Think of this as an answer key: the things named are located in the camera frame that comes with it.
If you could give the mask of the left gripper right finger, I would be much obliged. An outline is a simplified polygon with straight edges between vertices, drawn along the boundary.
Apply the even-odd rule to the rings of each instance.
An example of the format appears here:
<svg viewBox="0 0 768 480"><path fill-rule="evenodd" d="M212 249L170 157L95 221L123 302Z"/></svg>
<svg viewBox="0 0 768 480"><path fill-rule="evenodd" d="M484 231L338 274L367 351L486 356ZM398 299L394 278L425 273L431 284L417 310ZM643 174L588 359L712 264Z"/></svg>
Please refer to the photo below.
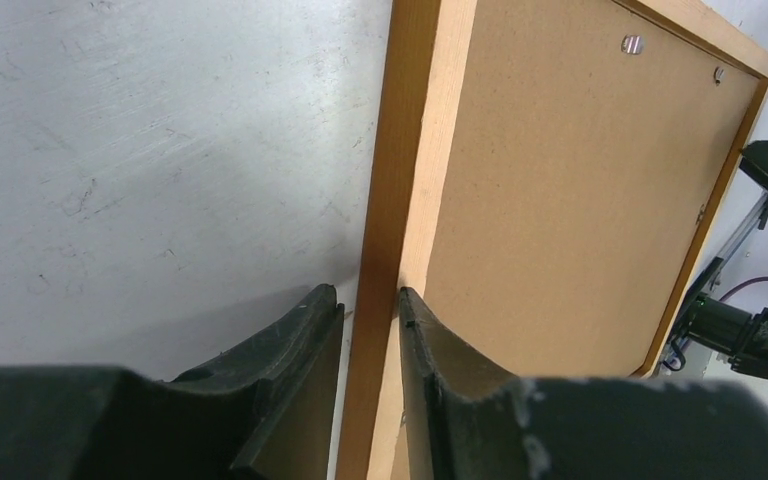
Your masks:
<svg viewBox="0 0 768 480"><path fill-rule="evenodd" d="M768 479L768 407L740 384L520 377L398 302L414 479Z"/></svg>

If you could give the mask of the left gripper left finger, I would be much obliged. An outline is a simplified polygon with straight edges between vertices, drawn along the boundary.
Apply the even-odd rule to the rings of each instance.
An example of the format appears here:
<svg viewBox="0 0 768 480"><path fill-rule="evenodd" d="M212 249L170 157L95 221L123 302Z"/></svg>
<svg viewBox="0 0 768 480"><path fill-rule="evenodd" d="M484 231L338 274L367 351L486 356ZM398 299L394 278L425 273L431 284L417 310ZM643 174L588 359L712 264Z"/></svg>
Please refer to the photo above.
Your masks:
<svg viewBox="0 0 768 480"><path fill-rule="evenodd" d="M0 479L233 479L306 380L334 380L345 308L314 287L171 381L111 365L0 366Z"/></svg>

